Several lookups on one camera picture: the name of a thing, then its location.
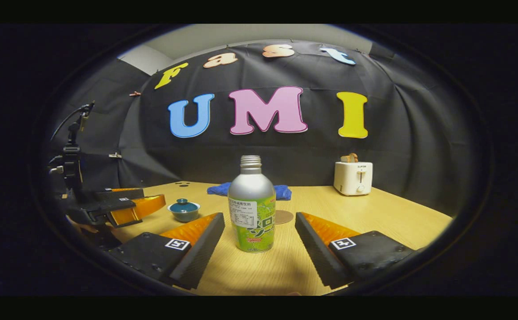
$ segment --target table surface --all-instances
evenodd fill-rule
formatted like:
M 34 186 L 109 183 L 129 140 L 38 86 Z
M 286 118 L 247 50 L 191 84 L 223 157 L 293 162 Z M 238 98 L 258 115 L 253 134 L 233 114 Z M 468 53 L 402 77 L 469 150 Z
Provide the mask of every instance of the table surface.
M 275 244 L 264 253 L 246 253 L 236 248 L 229 217 L 228 199 L 208 195 L 217 184 L 182 182 L 145 188 L 145 196 L 164 194 L 167 205 L 143 218 L 142 223 L 114 230 L 123 243 L 143 233 L 160 234 L 183 223 L 176 221 L 167 206 L 186 198 L 201 205 L 200 217 L 224 213 L 221 235 L 197 289 L 189 292 L 203 296 L 282 296 L 298 292 L 318 296 L 334 290 L 322 285 L 314 264 L 295 229 L 295 217 L 275 226 Z M 431 243 L 452 221 L 447 215 L 385 191 L 371 188 L 362 196 L 345 196 L 334 186 L 289 187 L 290 201 L 277 201 L 277 210 L 310 213 L 360 233 L 377 230 L 411 249 Z

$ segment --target blue cloth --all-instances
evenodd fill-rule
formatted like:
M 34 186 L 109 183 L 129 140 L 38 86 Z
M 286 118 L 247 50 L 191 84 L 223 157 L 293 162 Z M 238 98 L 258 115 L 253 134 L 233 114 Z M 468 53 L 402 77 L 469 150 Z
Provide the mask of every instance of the blue cloth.
M 229 186 L 231 186 L 231 182 L 226 182 L 225 184 L 220 184 L 215 187 L 209 187 L 208 194 L 227 195 Z M 293 191 L 289 189 L 289 186 L 285 185 L 275 186 L 275 192 L 277 193 L 277 200 L 290 200 L 293 195 Z

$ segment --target bowl lid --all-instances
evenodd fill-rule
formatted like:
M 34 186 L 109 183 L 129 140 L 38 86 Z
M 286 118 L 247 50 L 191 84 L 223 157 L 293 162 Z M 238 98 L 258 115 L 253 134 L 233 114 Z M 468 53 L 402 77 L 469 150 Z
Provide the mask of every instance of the bowl lid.
M 177 213 L 186 213 L 199 209 L 195 203 L 188 202 L 188 199 L 177 199 L 175 204 L 170 205 L 170 211 Z

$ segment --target foam letter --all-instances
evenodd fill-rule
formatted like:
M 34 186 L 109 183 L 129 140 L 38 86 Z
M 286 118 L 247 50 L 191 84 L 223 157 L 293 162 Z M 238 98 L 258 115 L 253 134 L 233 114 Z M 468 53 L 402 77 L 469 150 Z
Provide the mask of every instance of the foam letter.
M 193 126 L 186 126 L 184 123 L 184 108 L 188 100 L 180 100 L 169 105 L 170 110 L 170 131 L 178 138 L 193 138 L 204 133 L 209 126 L 209 102 L 214 98 L 212 93 L 200 95 L 193 99 L 197 104 L 197 122 Z
M 176 67 L 173 67 L 172 69 L 168 69 L 164 71 L 164 74 L 162 75 L 162 79 L 160 82 L 154 87 L 154 89 L 158 89 L 159 87 L 162 87 L 163 85 L 167 85 L 171 82 L 170 78 L 175 77 L 180 73 L 181 68 L 185 68 L 188 66 L 188 63 L 182 63 Z
M 364 103 L 367 98 L 359 93 L 338 92 L 338 99 L 344 103 L 344 126 L 338 129 L 338 134 L 346 138 L 365 138 Z
M 294 50 L 291 50 L 289 44 L 273 44 L 267 45 L 263 50 L 263 56 L 265 57 L 288 57 L 294 54 Z
M 347 64 L 356 64 L 355 61 L 353 60 L 348 60 L 344 57 L 347 57 L 348 55 L 346 55 L 346 53 L 343 53 L 343 52 L 340 52 L 336 49 L 331 49 L 331 48 L 320 48 L 320 50 L 322 51 L 325 51 L 327 52 L 328 54 L 330 54 L 330 56 L 340 62 L 343 62 L 343 63 L 347 63 Z
M 265 132 L 271 126 L 277 112 L 279 122 L 274 126 L 276 131 L 285 133 L 306 131 L 308 126 L 302 121 L 300 112 L 300 93 L 302 88 L 280 87 L 267 104 L 251 89 L 230 93 L 229 97 L 235 100 L 235 125 L 231 128 L 231 133 L 249 134 L 255 130 L 249 124 L 247 114 L 253 118 L 259 129 Z
M 235 53 L 222 53 L 208 59 L 208 63 L 204 64 L 204 68 L 213 68 L 220 64 L 229 64 L 237 61 Z

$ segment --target cable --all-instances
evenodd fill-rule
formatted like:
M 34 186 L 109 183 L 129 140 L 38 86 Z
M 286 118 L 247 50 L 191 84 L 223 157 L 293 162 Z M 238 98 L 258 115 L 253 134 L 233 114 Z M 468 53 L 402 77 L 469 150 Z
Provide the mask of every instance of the cable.
M 69 120 L 70 117 L 72 117 L 72 115 L 75 115 L 76 113 L 80 112 L 80 111 L 83 111 L 83 107 L 79 107 L 77 108 L 77 110 L 73 111 L 72 113 L 70 113 L 70 115 L 68 115 L 62 122 L 61 124 L 57 127 L 57 129 L 55 129 L 55 132 L 53 132 L 53 136 L 51 136 L 51 139 L 49 139 L 49 141 L 53 141 L 53 138 L 55 137 L 55 135 L 57 134 L 57 132 L 59 131 L 59 129 L 61 129 L 61 127 L 65 124 L 65 122 L 67 120 Z

